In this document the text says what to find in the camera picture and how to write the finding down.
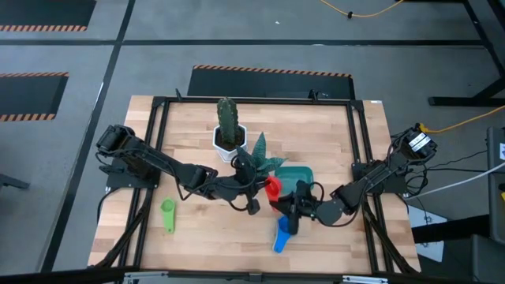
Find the green object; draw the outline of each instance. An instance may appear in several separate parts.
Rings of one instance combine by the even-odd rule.
[[[224,144],[240,146],[241,132],[238,128],[237,104],[229,98],[222,98],[218,101],[219,131]]]
[[[265,140],[265,135],[261,133],[252,150],[252,160],[256,166],[256,174],[260,177],[267,177],[269,172],[279,168],[287,160],[277,157],[267,159],[266,156],[267,141]]]
[[[275,170],[275,176],[282,183],[282,195],[290,194],[297,190],[297,181],[311,183],[314,181],[314,174],[308,166],[281,166]]]
[[[161,204],[163,213],[163,225],[168,233],[173,234],[175,231],[175,201],[167,198]]]

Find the blue object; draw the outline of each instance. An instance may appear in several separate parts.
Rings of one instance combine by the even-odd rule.
[[[290,239],[291,235],[287,232],[287,216],[281,217],[277,221],[277,235],[275,236],[274,242],[274,252],[281,253],[286,246],[287,240]]]

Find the plant pot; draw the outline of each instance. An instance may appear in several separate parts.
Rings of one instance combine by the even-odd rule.
[[[244,131],[244,143],[242,145],[240,145],[240,147],[244,150],[247,151],[247,128],[243,125],[238,125],[238,127],[242,128],[242,130]],[[219,126],[216,126],[214,128],[214,133],[213,133],[213,137],[212,137],[212,145],[214,146],[215,150],[217,150],[219,156],[221,157],[221,159],[223,159],[223,162],[231,162],[231,159],[237,155],[237,150],[234,149],[232,151],[228,151],[224,148],[221,148],[220,146],[217,145],[217,143],[215,142],[215,138],[218,134],[218,130],[219,130]]]

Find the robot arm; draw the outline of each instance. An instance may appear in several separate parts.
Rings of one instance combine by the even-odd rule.
[[[380,192],[391,178],[403,178],[408,166],[420,166],[429,161],[436,153],[436,143],[415,126],[400,134],[388,152],[391,149],[392,153],[388,153],[384,161],[365,165],[357,173],[356,181],[330,193],[330,200],[318,200],[310,193],[310,186],[299,181],[296,192],[272,201],[270,205],[288,216],[290,234],[298,232],[298,219],[301,216],[318,219],[325,226],[339,226],[333,224],[342,213],[355,214],[367,193]]]
[[[96,146],[98,155],[121,159],[127,165],[127,173],[136,178],[145,179],[161,170],[173,176],[178,188],[181,185],[190,194],[197,194],[209,200],[224,199],[228,202],[239,195],[246,195],[248,213],[254,215],[260,210],[259,202],[253,197],[264,186],[264,178],[256,176],[253,162],[246,156],[238,155],[232,161],[235,175],[217,177],[217,170],[181,163],[150,147],[136,137],[131,128],[122,125],[110,125]]]

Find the red cup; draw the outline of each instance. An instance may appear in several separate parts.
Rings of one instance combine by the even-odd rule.
[[[265,183],[267,184],[265,185],[265,191],[267,192],[268,200],[277,202],[282,191],[281,181],[276,177],[268,177]]]

